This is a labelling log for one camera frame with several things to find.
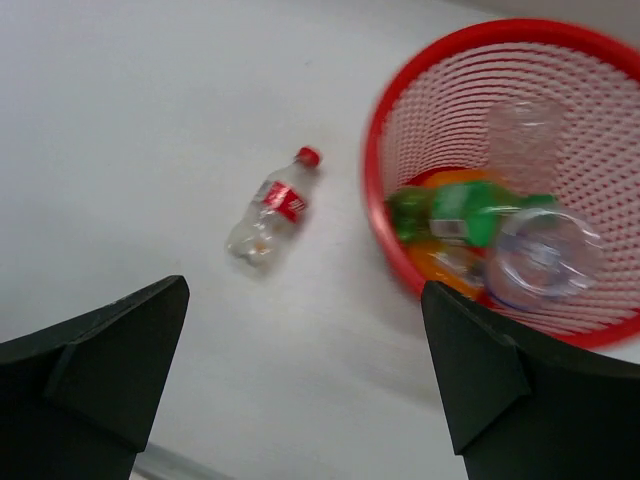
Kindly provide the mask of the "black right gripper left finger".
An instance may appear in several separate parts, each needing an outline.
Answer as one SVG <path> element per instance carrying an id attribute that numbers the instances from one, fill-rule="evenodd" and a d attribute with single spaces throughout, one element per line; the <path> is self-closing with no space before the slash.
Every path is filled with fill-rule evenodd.
<path id="1" fill-rule="evenodd" d="M 1 476 L 127 479 L 147 446 L 189 302 L 173 275 L 1 345 Z"/>

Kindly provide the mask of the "clear bottle white cap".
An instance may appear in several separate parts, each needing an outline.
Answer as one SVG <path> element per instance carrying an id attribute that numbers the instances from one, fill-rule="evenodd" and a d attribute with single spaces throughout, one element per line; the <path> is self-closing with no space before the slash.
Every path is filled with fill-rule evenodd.
<path id="1" fill-rule="evenodd" d="M 564 109 L 544 98 L 516 98 L 487 113 L 488 167 L 519 195 L 549 194 Z"/>

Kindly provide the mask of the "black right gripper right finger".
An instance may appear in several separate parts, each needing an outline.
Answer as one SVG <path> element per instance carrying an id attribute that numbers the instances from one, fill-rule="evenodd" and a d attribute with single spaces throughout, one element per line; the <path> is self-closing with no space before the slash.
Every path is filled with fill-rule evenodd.
<path id="1" fill-rule="evenodd" d="M 470 479 L 636 479 L 639 367 L 425 284 L 421 307 L 456 455 Z"/>

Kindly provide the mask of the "orange soda bottle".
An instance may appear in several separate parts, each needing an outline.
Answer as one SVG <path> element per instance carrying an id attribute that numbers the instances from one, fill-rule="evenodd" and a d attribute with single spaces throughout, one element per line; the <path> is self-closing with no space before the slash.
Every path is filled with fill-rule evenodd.
<path id="1" fill-rule="evenodd" d="M 426 280 L 440 281 L 472 300 L 483 293 L 485 260 L 473 249 L 433 240 L 411 244 L 406 252 Z"/>

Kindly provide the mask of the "clear bottle red label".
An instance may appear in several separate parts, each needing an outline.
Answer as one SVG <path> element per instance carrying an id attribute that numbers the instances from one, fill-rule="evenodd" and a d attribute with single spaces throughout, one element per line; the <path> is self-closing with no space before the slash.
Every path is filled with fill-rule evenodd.
<path id="1" fill-rule="evenodd" d="M 235 261 L 257 276 L 274 269 L 306 218 L 320 163 L 320 153 L 304 146 L 266 176 L 227 237 Z"/>

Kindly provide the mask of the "red mesh plastic bin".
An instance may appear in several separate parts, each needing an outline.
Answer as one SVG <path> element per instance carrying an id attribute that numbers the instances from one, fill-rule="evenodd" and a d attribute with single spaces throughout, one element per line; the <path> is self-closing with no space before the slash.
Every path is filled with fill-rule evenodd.
<path id="1" fill-rule="evenodd" d="M 598 32 L 544 19 L 503 19 L 451 33 L 411 58 L 383 91 L 362 153 L 369 223 L 395 278 L 425 277 L 397 240 L 384 201 L 398 188 L 487 161 L 495 102 L 539 96 L 561 106 L 553 194 L 589 217 L 605 243 L 596 286 L 518 320 L 593 349 L 639 334 L 639 53 Z"/>

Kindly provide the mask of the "green Sprite bottle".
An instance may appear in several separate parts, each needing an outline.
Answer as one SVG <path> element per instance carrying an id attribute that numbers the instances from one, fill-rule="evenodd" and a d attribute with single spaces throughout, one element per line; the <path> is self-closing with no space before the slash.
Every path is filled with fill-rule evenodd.
<path id="1" fill-rule="evenodd" d="M 490 181 L 467 181 L 438 187 L 407 186 L 386 199 L 398 239 L 491 245 L 503 220 L 522 209 L 557 202 L 551 194 L 519 195 Z"/>

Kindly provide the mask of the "clear bottle blue label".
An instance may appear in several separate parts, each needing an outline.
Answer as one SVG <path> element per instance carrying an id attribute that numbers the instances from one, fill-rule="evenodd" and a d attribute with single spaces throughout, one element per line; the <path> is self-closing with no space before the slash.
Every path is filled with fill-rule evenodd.
<path id="1" fill-rule="evenodd" d="M 604 242 L 580 214 L 560 206 L 521 209 L 504 220 L 489 249 L 484 287 L 493 301 L 535 311 L 596 283 Z"/>

